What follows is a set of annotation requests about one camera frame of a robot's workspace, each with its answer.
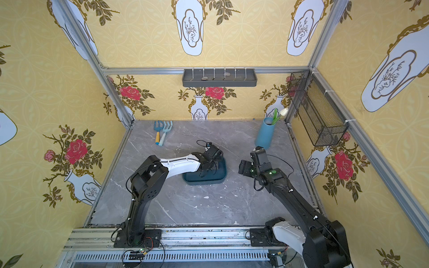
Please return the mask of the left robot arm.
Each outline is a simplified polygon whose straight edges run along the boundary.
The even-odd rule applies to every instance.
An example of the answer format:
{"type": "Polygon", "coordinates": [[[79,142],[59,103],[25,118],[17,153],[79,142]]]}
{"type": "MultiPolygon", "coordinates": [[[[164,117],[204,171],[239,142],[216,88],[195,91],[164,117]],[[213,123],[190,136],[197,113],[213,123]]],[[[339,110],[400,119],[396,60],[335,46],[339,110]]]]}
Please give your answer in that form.
{"type": "Polygon", "coordinates": [[[227,175],[223,152],[207,143],[202,153],[172,159],[149,156],[129,177],[132,200],[128,216],[117,232],[115,248],[159,247],[162,231],[147,230],[146,215],[151,201],[159,195],[166,180],[177,175],[189,183],[223,182],[227,175]]]}

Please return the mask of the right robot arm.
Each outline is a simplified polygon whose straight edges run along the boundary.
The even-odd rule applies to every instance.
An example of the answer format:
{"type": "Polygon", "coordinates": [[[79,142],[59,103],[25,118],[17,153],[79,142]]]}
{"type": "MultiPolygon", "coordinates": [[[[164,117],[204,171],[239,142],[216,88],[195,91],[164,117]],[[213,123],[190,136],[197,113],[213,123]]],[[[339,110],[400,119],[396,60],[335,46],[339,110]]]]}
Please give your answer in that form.
{"type": "Polygon", "coordinates": [[[272,167],[263,147],[256,147],[250,155],[251,161],[241,161],[239,174],[253,178],[276,197],[299,225],[296,229],[286,221],[275,223],[271,228],[274,238],[293,248],[309,268],[345,268],[352,264],[343,225],[329,221],[314,209],[288,175],[272,167]]]}

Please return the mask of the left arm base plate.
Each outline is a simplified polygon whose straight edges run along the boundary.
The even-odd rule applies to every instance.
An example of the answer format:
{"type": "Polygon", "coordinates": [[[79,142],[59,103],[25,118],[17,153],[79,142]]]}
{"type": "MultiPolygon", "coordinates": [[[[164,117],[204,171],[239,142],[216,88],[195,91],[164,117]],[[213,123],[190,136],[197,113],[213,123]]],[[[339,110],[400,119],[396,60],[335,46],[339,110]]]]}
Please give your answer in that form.
{"type": "Polygon", "coordinates": [[[158,248],[162,238],[161,229],[146,229],[143,234],[135,237],[128,236],[125,230],[120,230],[114,242],[114,248],[158,248]]]}

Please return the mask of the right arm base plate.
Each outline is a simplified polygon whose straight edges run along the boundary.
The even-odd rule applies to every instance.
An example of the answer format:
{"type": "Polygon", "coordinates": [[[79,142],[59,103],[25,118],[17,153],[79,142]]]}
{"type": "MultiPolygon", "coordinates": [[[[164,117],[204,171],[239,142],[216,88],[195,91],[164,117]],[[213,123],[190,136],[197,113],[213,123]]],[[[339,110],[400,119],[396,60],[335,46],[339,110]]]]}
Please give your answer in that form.
{"type": "Polygon", "coordinates": [[[290,246],[296,240],[291,236],[281,232],[276,236],[274,227],[265,226],[263,228],[251,228],[249,230],[249,240],[252,247],[283,247],[290,246]]]}

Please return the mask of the teal plastic storage box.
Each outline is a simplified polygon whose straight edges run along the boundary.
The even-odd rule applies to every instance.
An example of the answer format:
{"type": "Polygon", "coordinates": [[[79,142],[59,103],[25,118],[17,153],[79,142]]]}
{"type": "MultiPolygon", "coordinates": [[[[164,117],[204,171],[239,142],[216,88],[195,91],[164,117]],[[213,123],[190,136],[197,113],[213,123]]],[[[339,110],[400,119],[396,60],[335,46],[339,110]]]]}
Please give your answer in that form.
{"type": "Polygon", "coordinates": [[[199,167],[196,172],[182,174],[188,185],[210,185],[223,183],[227,177],[227,166],[224,157],[214,160],[208,169],[199,167]]]}

